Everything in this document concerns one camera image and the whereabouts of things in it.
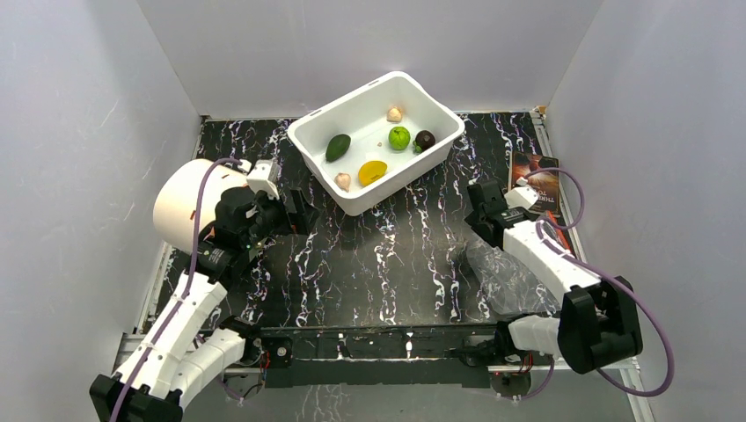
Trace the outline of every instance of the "gray floor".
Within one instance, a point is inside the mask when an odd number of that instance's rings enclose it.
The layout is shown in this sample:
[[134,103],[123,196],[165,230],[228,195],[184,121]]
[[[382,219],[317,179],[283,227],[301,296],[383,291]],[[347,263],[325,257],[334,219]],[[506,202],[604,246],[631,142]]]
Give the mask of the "gray floor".
[[[537,373],[534,383],[545,373]],[[212,382],[186,409],[185,422],[248,420],[374,421],[633,421],[626,394],[597,374],[556,372],[539,396],[519,404],[489,389],[456,385],[317,385],[266,389],[242,407]]]

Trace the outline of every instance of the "white tub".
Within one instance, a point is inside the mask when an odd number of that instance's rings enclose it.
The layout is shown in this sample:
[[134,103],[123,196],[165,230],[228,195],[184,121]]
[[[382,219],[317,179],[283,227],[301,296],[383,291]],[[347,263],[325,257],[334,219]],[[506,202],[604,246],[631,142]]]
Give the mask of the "white tub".
[[[400,123],[386,120],[393,106],[403,110],[404,119]],[[395,126],[406,127],[412,136],[403,151],[389,145],[389,131]],[[414,137],[423,129],[432,132],[437,143],[415,154]],[[308,168],[345,213],[358,215],[442,163],[453,140],[463,132],[464,122],[430,97],[411,76],[391,72],[293,122],[288,136]],[[349,150],[342,158],[328,163],[326,145],[338,134],[350,136]],[[357,172],[372,160],[383,161],[388,169],[382,178],[363,187]],[[340,172],[352,178],[350,192],[334,183]]]

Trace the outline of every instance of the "plastic bag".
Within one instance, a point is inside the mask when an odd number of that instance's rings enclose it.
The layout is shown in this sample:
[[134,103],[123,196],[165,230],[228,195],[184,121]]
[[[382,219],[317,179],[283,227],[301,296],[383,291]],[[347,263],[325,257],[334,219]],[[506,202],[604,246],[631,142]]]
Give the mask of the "plastic bag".
[[[556,237],[545,226],[548,235]],[[466,259],[477,274],[483,294],[492,309],[501,315],[560,310],[560,304],[518,258],[493,248],[479,236],[466,245]]]

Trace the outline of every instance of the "white cylinder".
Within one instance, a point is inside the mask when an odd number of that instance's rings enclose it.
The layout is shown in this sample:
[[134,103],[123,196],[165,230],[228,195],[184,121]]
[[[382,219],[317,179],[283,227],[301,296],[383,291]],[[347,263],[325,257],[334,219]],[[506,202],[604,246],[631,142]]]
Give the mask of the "white cylinder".
[[[153,207],[153,225],[161,237],[186,253],[192,252],[194,214],[200,183],[213,162],[205,159],[190,161],[181,166],[165,182]],[[229,188],[244,186],[246,177],[238,171],[217,166],[208,178],[202,196],[200,231],[215,220],[215,205],[220,195]]]

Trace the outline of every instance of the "black marble table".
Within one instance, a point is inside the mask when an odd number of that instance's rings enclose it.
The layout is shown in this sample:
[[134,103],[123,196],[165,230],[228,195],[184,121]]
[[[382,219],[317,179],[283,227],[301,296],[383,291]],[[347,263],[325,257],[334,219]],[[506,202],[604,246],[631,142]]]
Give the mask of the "black marble table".
[[[345,215],[306,168],[287,136],[292,120],[207,121],[198,157],[272,158],[282,169],[280,190],[300,188],[320,217],[308,237],[272,239],[205,328],[228,315],[272,328],[497,321],[466,262],[472,238],[464,223],[471,210],[466,187],[488,179],[506,185],[510,151],[541,154],[541,148],[528,113],[461,117],[466,131],[446,162],[355,217]],[[158,313],[187,262],[186,254],[172,254]]]

